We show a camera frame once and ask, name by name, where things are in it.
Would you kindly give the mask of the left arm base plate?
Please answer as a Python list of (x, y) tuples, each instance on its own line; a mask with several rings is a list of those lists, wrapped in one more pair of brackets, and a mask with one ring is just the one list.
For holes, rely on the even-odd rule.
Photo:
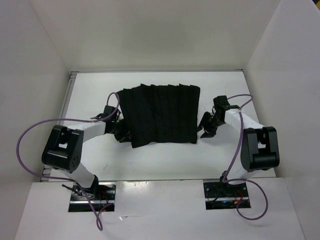
[[(71, 191), (68, 212), (69, 213), (83, 213), (91, 212), (92, 209), (81, 192), (80, 188), (74, 184), (72, 187), (63, 185)], [(95, 196), (88, 193), (87, 196), (94, 210), (98, 213), (100, 210), (103, 212), (113, 212), (115, 210), (116, 198), (116, 182), (99, 182), (99, 188)]]

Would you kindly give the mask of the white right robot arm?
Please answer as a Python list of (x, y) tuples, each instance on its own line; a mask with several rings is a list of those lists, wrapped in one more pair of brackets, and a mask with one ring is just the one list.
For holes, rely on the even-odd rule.
[(240, 97), (217, 96), (213, 99), (211, 112), (205, 112), (198, 131), (203, 131), (201, 138), (213, 138), (218, 128), (223, 125), (232, 127), (239, 133), (237, 147), (232, 160), (222, 173), (219, 184), (220, 193), (229, 197), (237, 190), (237, 185), (247, 182), (255, 172), (268, 171), (280, 164), (277, 130), (264, 126), (242, 112), (243, 105), (232, 105), (230, 99)]

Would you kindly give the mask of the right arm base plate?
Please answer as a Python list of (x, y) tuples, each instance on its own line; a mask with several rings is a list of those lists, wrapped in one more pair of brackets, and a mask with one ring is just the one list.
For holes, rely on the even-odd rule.
[(206, 210), (229, 210), (251, 208), (249, 193), (245, 183), (231, 185), (220, 180), (203, 181)]

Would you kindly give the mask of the black pleated skirt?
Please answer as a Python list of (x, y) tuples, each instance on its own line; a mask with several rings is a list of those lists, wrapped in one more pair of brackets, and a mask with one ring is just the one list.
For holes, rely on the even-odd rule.
[(145, 85), (117, 94), (131, 146), (150, 143), (191, 143), (198, 140), (201, 89), (195, 85)]

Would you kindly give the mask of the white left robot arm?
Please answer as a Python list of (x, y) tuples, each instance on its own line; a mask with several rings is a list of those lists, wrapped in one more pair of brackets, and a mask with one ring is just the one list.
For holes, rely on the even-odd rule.
[(131, 141), (120, 110), (109, 105), (89, 122), (71, 126), (55, 125), (42, 153), (42, 163), (79, 183), (80, 186), (73, 189), (75, 193), (82, 193), (88, 200), (94, 200), (101, 191), (99, 179), (81, 163), (82, 149), (84, 142), (105, 134), (112, 134), (120, 143)]

